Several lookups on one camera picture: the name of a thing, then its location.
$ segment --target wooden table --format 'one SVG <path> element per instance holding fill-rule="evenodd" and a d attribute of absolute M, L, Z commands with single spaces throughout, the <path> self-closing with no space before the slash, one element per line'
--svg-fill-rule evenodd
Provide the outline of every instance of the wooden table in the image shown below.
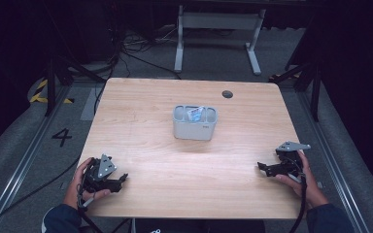
<path fill-rule="evenodd" d="M 230 99 L 221 94 L 233 93 Z M 177 105 L 212 106 L 211 141 L 176 139 Z M 298 142 L 279 88 L 272 83 L 110 79 L 81 162 L 106 153 L 128 173 L 119 193 L 89 206 L 92 216 L 296 218 L 292 189 L 256 166 L 279 162 L 275 148 Z"/>

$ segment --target person's arm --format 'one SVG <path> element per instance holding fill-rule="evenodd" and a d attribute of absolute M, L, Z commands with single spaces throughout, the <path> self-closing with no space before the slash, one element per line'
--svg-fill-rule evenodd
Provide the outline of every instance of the person's arm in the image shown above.
<path fill-rule="evenodd" d="M 92 158 L 83 162 L 75 172 L 74 178 L 66 190 L 63 204 L 50 209 L 44 216 L 42 232 L 79 232 L 81 217 L 78 213 L 78 187 L 82 185 L 84 170 Z M 111 194 L 111 190 L 104 189 L 95 193 L 84 191 L 83 199 L 86 201 L 91 197 L 99 200 Z"/>
<path fill-rule="evenodd" d="M 308 230 L 310 233 L 350 233 L 354 228 L 345 213 L 333 206 L 318 188 L 317 182 L 310 169 L 307 157 L 301 151 L 298 152 L 302 160 L 303 172 L 307 182 L 306 200 L 312 208 L 307 212 Z M 292 187 L 294 192 L 301 196 L 302 185 L 285 175 L 277 175 L 276 178 L 286 185 Z"/>

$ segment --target silver bracket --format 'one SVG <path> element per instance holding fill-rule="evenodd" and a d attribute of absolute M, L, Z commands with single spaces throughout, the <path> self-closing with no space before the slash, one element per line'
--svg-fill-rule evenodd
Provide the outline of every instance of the silver bracket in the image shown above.
<path fill-rule="evenodd" d="M 304 145 L 304 144 L 297 144 L 293 142 L 286 141 L 279 147 L 277 147 L 278 151 L 295 151 L 295 150 L 306 150 L 310 149 L 310 145 Z"/>
<path fill-rule="evenodd" d="M 110 175 L 117 170 L 117 166 L 111 162 L 111 159 L 105 153 L 101 156 L 101 163 L 99 164 L 98 178 L 103 178 Z"/>

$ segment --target sleeve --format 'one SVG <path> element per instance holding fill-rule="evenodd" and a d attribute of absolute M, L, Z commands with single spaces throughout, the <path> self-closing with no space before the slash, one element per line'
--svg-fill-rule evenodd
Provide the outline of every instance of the sleeve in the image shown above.
<path fill-rule="evenodd" d="M 332 204 L 318 206 L 307 212 L 310 233 L 354 233 L 353 225 L 347 215 Z"/>
<path fill-rule="evenodd" d="M 45 214 L 42 222 L 42 232 L 79 232 L 81 221 L 77 210 L 68 205 L 60 204 Z"/>

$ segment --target human hand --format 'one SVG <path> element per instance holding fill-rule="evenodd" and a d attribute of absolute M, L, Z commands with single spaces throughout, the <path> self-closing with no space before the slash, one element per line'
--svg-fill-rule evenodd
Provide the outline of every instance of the human hand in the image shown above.
<path fill-rule="evenodd" d="M 302 164 L 304 167 L 302 170 L 305 174 L 305 178 L 307 181 L 307 197 L 306 197 L 307 202 L 311 205 L 312 208 L 315 208 L 317 206 L 321 206 L 324 204 L 328 204 L 329 203 L 328 200 L 326 199 L 326 197 L 323 195 L 323 193 L 317 186 L 317 182 L 314 178 L 314 175 L 310 170 L 310 164 L 308 163 L 307 157 L 301 151 L 298 151 L 298 154 L 302 160 Z M 302 195 L 301 183 L 297 183 L 296 181 L 291 179 L 289 176 L 285 176 L 285 175 L 279 174 L 275 177 L 281 183 L 285 183 L 286 185 L 292 187 L 298 196 Z"/>
<path fill-rule="evenodd" d="M 78 209 L 78 185 L 82 185 L 84 170 L 91 160 L 92 158 L 87 159 L 77 168 L 74 178 L 69 184 L 65 197 L 63 199 L 64 204 L 71 206 L 72 208 Z M 100 198 L 108 196 L 109 194 L 111 194 L 110 189 L 99 190 L 95 193 L 89 193 L 87 191 L 84 191 L 83 199 L 87 201 L 88 199 L 93 197 L 94 200 L 99 200 Z"/>

